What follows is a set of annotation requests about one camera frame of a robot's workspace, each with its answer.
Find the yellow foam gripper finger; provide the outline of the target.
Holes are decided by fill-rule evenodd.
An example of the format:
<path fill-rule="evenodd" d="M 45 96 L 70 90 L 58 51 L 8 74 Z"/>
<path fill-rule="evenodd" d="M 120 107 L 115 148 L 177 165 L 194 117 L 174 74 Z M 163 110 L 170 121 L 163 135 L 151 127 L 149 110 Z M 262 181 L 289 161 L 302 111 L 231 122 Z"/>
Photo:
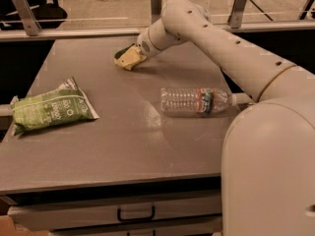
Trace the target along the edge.
<path fill-rule="evenodd" d="M 114 64 L 127 71 L 131 71 L 136 65 L 144 62 L 147 57 L 141 48 L 135 44 L 130 45 L 114 55 Z"/>

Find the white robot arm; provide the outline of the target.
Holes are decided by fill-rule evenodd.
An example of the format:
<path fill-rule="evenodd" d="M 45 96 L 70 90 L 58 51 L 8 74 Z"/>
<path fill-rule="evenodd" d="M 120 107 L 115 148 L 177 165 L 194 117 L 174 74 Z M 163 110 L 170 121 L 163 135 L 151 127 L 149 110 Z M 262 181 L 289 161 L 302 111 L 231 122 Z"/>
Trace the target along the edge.
<path fill-rule="evenodd" d="M 224 138 L 218 236 L 315 236 L 314 75 L 212 25 L 207 10 L 188 0 L 167 0 L 159 20 L 114 61 L 130 70 L 186 41 L 253 102 Z"/>

